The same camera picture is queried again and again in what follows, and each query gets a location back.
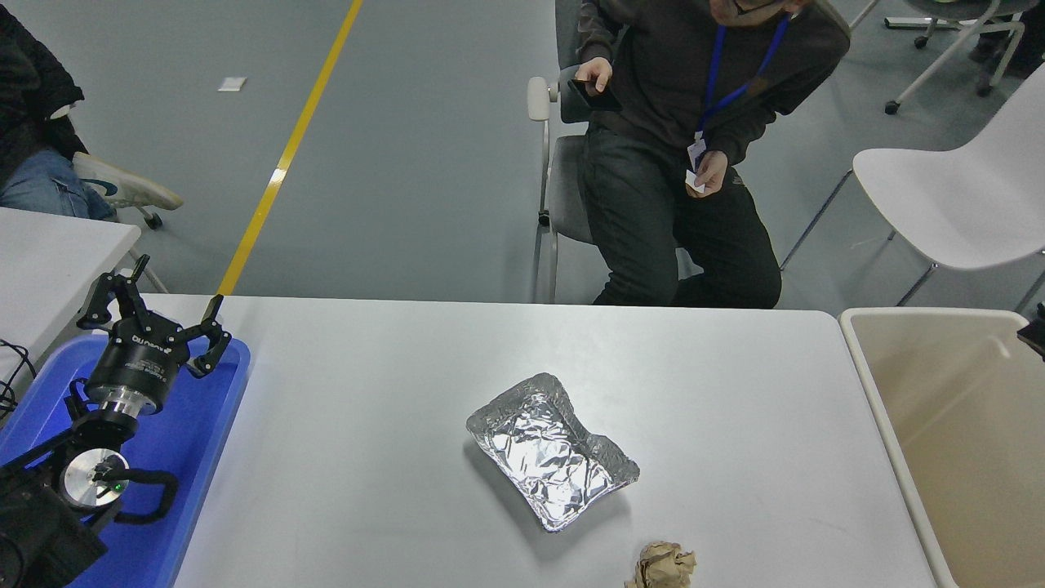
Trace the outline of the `person's right hand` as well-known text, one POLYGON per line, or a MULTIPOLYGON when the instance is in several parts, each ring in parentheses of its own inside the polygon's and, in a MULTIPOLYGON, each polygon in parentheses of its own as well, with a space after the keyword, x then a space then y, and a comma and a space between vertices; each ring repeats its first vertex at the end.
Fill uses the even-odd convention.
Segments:
POLYGON ((575 74, 577 83, 583 83, 589 96, 600 96, 612 78, 612 64, 606 57, 593 57, 581 64, 575 74))

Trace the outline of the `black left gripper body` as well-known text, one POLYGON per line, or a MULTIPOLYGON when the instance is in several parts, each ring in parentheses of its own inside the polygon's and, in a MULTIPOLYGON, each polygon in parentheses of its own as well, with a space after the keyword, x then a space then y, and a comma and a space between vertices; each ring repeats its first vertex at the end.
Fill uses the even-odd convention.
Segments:
POLYGON ((188 344, 171 342, 176 333, 167 327, 143 330, 136 321, 118 321, 95 364, 85 392, 101 404, 109 392, 130 390, 147 398, 153 407, 167 402, 180 366, 188 361, 188 344))

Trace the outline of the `person's left hand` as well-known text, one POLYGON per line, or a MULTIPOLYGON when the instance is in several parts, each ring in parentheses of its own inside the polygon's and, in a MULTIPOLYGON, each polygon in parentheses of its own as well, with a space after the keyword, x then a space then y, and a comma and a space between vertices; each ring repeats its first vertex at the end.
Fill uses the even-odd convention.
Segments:
POLYGON ((722 188, 729 167, 727 154, 721 150, 703 152, 696 171, 687 170, 686 191, 691 198, 704 198, 722 188))

